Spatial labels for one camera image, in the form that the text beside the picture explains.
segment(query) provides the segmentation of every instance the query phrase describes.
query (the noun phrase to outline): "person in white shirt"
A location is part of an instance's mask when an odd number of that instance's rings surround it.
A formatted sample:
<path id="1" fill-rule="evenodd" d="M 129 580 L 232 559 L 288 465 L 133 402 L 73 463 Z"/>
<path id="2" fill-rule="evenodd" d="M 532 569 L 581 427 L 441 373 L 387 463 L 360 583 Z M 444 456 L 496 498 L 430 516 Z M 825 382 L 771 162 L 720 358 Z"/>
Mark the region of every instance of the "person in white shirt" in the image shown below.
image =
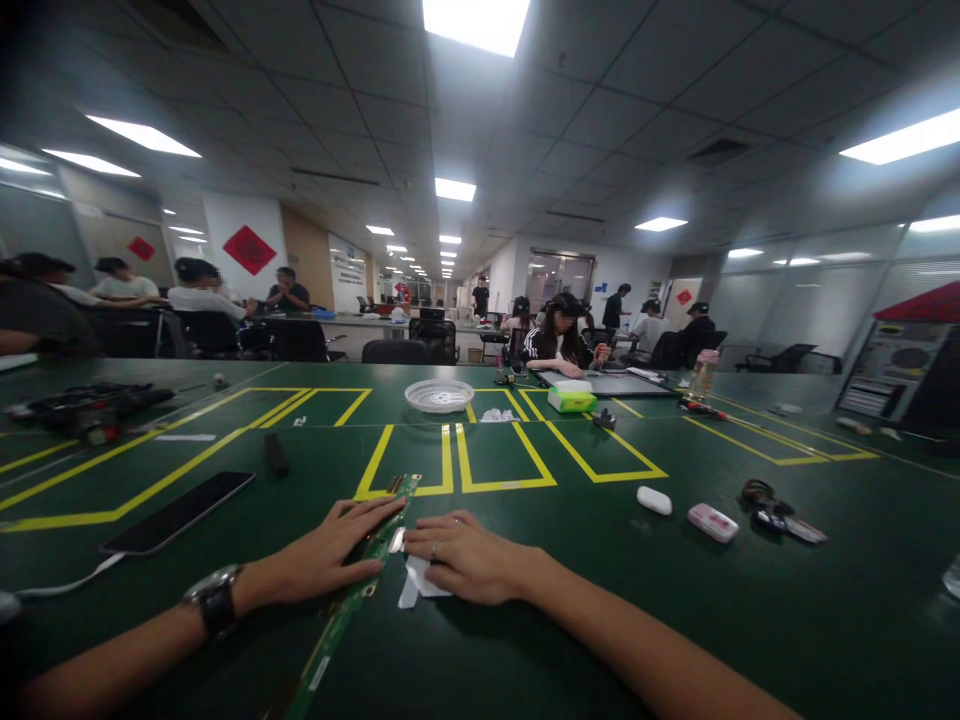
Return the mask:
<path id="1" fill-rule="evenodd" d="M 101 300 L 85 290 L 67 285 L 70 281 L 70 274 L 76 272 L 77 269 L 64 260 L 59 260 L 49 255 L 44 255 L 43 253 L 20 253 L 15 258 L 15 262 L 28 276 L 56 288 L 77 305 L 129 309 L 140 308 L 148 303 L 159 300 L 159 298 L 156 297 L 142 297 L 133 300 Z"/>
<path id="2" fill-rule="evenodd" d="M 138 297 L 154 300 L 160 298 L 160 291 L 153 280 L 134 275 L 130 272 L 130 266 L 122 258 L 100 258 L 94 270 L 106 273 L 107 277 L 97 283 L 97 286 L 90 291 L 91 295 L 118 300 Z"/>
<path id="3" fill-rule="evenodd" d="M 640 308 L 643 319 L 630 333 L 633 342 L 630 352 L 637 353 L 640 360 L 649 361 L 660 336 L 670 330 L 670 321 L 660 317 L 660 301 L 647 300 Z"/>
<path id="4" fill-rule="evenodd" d="M 180 286 L 170 288 L 167 299 L 174 310 L 188 312 L 222 312 L 234 322 L 249 320 L 257 309 L 255 298 L 247 300 L 247 307 L 234 305 L 216 290 L 223 284 L 220 271 L 206 260 L 198 258 L 178 258 L 173 265 Z"/>

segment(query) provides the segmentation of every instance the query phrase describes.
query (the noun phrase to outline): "plastic bottle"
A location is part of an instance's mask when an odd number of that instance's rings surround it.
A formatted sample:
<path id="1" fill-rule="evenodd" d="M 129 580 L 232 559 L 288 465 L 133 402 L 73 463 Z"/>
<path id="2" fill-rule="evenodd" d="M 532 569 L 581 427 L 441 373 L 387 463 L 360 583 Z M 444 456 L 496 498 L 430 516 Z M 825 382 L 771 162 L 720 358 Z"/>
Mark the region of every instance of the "plastic bottle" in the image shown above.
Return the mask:
<path id="1" fill-rule="evenodd" d="M 687 390 L 687 399 L 703 402 L 707 393 L 713 387 L 713 374 L 717 371 L 720 362 L 720 353 L 716 350 L 701 350 L 697 356 L 697 364 L 693 368 L 693 379 Z"/>
<path id="2" fill-rule="evenodd" d="M 960 555 L 943 574 L 943 584 L 947 586 L 951 595 L 960 598 Z"/>

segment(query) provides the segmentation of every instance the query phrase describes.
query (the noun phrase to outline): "air vent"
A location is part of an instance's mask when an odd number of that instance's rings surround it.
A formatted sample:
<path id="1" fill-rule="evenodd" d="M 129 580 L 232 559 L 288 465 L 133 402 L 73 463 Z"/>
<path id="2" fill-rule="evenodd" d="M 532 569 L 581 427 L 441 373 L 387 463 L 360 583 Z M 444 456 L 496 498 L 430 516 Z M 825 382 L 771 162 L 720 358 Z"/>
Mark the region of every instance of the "air vent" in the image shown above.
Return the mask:
<path id="1" fill-rule="evenodd" d="M 229 53 L 227 46 L 187 0 L 128 0 L 128 3 L 166 40 Z"/>
<path id="2" fill-rule="evenodd" d="M 290 168 L 293 172 L 298 175 L 311 175 L 313 177 L 325 177 L 328 180 L 340 180 L 341 182 L 352 182 L 357 185 L 372 185 L 373 187 L 380 187 L 380 183 L 377 180 L 366 180 L 364 178 L 351 178 L 346 175 L 332 175 L 330 173 L 322 173 L 317 170 L 307 170 L 305 168 Z"/>
<path id="3" fill-rule="evenodd" d="M 720 138 L 688 157 L 687 162 L 701 167 L 717 167 L 730 162 L 735 157 L 740 157 L 749 149 L 750 146 L 746 143 L 729 138 Z"/>

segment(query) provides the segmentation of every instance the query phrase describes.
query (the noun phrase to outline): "desk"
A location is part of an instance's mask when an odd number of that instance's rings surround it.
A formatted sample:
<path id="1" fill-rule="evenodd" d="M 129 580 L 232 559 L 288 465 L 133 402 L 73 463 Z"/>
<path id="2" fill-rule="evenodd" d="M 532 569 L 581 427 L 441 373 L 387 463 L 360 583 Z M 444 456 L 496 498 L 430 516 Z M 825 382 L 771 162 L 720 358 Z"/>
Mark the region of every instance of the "desk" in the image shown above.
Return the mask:
<path id="1" fill-rule="evenodd" d="M 393 475 L 419 472 L 409 522 L 466 508 L 648 610 L 806 717 L 942 717 L 956 701 L 960 603 L 940 582 L 960 550 L 956 466 L 887 456 L 828 417 L 758 420 L 745 409 L 797 397 L 808 399 L 799 403 L 805 408 L 827 406 L 834 378 L 718 378 L 727 400 L 716 405 L 765 432 L 691 419 L 670 400 L 603 401 L 617 416 L 616 437 L 582 416 L 556 415 L 539 388 L 496 388 L 494 372 L 478 367 L 71 361 L 0 376 L 0 399 L 94 377 L 179 389 L 214 371 L 231 388 L 184 393 L 167 418 L 194 414 L 176 433 L 215 434 L 208 444 L 131 435 L 78 453 L 63 438 L 2 421 L 0 430 L 13 434 L 0 437 L 0 520 L 23 521 L 0 528 L 10 590 L 75 580 L 100 561 L 101 543 L 210 475 L 257 473 L 157 555 L 29 606 L 5 628 L 5 652 L 27 675 L 162 611 L 211 570 L 278 549 L 316 526 L 336 499 L 370 497 Z M 470 412 L 409 408 L 404 388 L 431 377 L 479 390 Z M 524 422 L 474 422 L 491 407 L 522 411 Z M 165 412 L 154 408 L 145 419 Z M 293 427 L 298 417 L 303 427 Z M 266 467 L 268 432 L 279 433 L 291 461 L 283 481 Z M 770 482 L 830 542 L 814 548 L 753 530 L 736 500 L 751 477 Z M 674 516 L 641 508 L 640 484 L 670 495 Z M 730 546 L 686 521 L 698 502 L 742 524 Z M 311 717 L 645 717 L 603 666 L 533 609 L 421 599 L 400 611 L 404 574 L 391 558 L 354 615 Z M 327 606 L 263 611 L 121 716 L 209 720 L 216 708 L 218 718 L 254 717 L 302 669 Z"/>

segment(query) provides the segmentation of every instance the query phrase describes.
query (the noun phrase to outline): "black smartphone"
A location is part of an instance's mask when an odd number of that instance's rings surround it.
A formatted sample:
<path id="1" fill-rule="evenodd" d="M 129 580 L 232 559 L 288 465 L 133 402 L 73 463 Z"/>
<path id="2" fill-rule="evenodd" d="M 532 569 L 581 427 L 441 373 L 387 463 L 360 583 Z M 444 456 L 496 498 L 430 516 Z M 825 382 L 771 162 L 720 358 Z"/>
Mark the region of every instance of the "black smartphone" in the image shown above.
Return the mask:
<path id="1" fill-rule="evenodd" d="M 254 473 L 221 472 L 104 543 L 100 552 L 152 555 L 249 485 Z"/>

